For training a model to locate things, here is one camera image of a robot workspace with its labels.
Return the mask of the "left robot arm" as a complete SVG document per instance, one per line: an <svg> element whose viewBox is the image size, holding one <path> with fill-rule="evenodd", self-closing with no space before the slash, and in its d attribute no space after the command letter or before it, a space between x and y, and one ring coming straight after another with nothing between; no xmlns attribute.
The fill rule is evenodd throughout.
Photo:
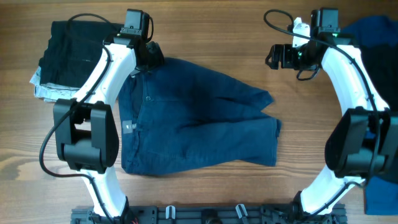
<svg viewBox="0 0 398 224"><path fill-rule="evenodd" d="M54 126L40 148L40 165L53 174L45 167L44 150L55 136L58 158L73 171L70 177L83 179L94 203L85 212L73 212L72 223L137 223L114 168L119 137L112 108L133 71L164 63L159 45L152 41L153 28L148 13L128 9L124 26L98 44L102 54L85 84L53 107Z"/></svg>

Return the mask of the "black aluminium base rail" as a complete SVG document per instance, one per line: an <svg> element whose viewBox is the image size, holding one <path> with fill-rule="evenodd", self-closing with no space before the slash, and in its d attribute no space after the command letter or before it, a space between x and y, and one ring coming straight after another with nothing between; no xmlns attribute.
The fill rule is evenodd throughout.
<svg viewBox="0 0 398 224"><path fill-rule="evenodd" d="M168 207L131 206L127 213L127 221L115 218L115 223L143 224L205 224L205 223L289 223L288 204L265 204L262 206L234 207ZM106 217L101 217L91 207L72 210L70 223L111 223ZM337 204L330 214L317 215L305 222L295 220L292 223L327 223L347 224L345 205Z"/></svg>

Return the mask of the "folded black garment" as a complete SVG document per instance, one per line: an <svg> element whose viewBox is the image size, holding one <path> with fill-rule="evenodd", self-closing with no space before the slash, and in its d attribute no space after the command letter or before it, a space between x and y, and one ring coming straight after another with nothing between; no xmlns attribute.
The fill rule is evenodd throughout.
<svg viewBox="0 0 398 224"><path fill-rule="evenodd" d="M39 60L41 85L51 83L81 88L101 57L101 47L69 38L65 34L66 24L65 21L52 22L48 47ZM121 24L73 21L70 33L102 44L105 37L121 27Z"/></svg>

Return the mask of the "navy blue shorts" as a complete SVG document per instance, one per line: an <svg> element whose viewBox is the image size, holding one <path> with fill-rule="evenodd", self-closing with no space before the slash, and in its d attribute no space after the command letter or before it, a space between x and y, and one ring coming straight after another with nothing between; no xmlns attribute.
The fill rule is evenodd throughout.
<svg viewBox="0 0 398 224"><path fill-rule="evenodd" d="M128 77L118 100L121 166L128 174L277 162L282 123L264 113L270 93L223 73L167 58Z"/></svg>

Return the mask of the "folded light grey garment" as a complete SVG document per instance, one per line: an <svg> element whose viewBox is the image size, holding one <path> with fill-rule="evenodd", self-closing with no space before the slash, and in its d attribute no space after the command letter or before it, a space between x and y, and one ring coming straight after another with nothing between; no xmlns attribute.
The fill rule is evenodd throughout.
<svg viewBox="0 0 398 224"><path fill-rule="evenodd" d="M45 102L55 102L59 98L70 99L79 90L79 88L53 83L40 84L40 78L41 68L38 67L30 79L30 83L34 85L34 96L43 99Z"/></svg>

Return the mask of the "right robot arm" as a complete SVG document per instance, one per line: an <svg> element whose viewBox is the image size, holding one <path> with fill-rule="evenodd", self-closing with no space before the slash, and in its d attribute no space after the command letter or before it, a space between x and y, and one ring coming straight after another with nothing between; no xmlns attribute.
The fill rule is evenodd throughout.
<svg viewBox="0 0 398 224"><path fill-rule="evenodd" d="M292 43L273 45L266 64L313 76L325 71L340 103L342 117L326 142L325 166L287 212L289 223L324 223L353 187L364 188L373 177L397 182L397 113L374 87L354 37L341 32L337 9L314 10L309 24L291 17L284 33Z"/></svg>

